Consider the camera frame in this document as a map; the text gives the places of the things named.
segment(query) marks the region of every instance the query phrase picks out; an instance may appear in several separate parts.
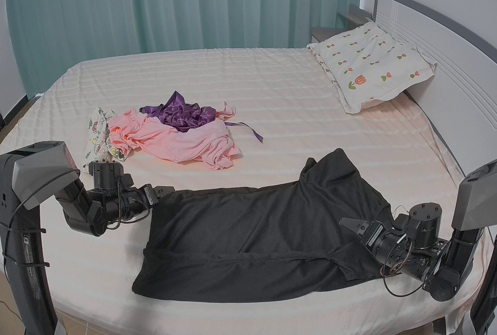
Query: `headboard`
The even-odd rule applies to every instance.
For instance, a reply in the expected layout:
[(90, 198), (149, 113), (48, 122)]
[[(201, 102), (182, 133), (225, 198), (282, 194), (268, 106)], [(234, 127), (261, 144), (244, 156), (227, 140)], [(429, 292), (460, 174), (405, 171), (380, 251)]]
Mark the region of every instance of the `headboard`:
[(375, 0), (373, 20), (437, 60), (407, 91), (465, 174), (497, 158), (497, 48), (413, 0)]

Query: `pillow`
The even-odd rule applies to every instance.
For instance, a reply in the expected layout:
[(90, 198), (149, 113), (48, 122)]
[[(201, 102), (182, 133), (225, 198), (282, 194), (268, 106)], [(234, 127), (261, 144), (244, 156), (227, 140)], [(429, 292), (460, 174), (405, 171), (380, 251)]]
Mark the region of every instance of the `pillow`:
[(350, 114), (391, 100), (411, 85), (432, 77), (436, 64), (415, 45), (394, 40), (374, 22), (307, 47)]

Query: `black t-shirt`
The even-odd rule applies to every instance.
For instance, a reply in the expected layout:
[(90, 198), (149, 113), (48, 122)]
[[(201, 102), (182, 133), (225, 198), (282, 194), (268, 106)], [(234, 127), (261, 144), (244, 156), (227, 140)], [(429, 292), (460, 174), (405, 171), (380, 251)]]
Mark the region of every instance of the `black t-shirt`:
[(156, 299), (267, 302), (380, 278), (341, 218), (393, 220), (342, 149), (299, 180), (260, 189), (181, 190), (152, 211), (133, 292)]

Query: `pillowcase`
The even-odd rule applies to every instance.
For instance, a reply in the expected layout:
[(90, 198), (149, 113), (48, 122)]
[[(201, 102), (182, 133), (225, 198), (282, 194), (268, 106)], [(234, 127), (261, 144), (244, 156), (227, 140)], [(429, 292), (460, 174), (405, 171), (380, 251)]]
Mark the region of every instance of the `pillowcase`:
[(349, 114), (391, 100), (435, 74), (435, 60), (415, 45), (395, 40), (374, 22), (307, 47), (337, 88)]

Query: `bed sheet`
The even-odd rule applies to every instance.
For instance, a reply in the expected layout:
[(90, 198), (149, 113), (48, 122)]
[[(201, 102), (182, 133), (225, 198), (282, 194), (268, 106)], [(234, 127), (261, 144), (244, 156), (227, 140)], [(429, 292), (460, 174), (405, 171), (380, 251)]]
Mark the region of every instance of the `bed sheet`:
[[(298, 179), (307, 157), (319, 160), (341, 147), (392, 209), (398, 207), (397, 214), (421, 202), (440, 204), (440, 236), (450, 237), (462, 176), (420, 108), (401, 94), (360, 114), (346, 114), (335, 87), (305, 48), (160, 52), (82, 62), (30, 108), (0, 153), (39, 140), (64, 140), (81, 168), (87, 124), (96, 106), (123, 114), (130, 107), (163, 103), (174, 90), (189, 103), (235, 106), (233, 121), (254, 127), (264, 143), (244, 127), (230, 127), (242, 154), (232, 168), (221, 171), (210, 171), (202, 162), (176, 164), (134, 151), (123, 164), (137, 187), (285, 183)], [(82, 173), (81, 179), (92, 188), (89, 175)], [(395, 334), (459, 308), (462, 313), (481, 285), (491, 251), (485, 234), (472, 273), (457, 296), (444, 303), (423, 291), (395, 298), (381, 280), (280, 302), (160, 301), (131, 291), (150, 219), (94, 238), (72, 231), (52, 197), (41, 206), (41, 220), (47, 229), (43, 248), (51, 264), (47, 276), (54, 304), (125, 334)], [(404, 275), (388, 282), (396, 293), (418, 285)]]

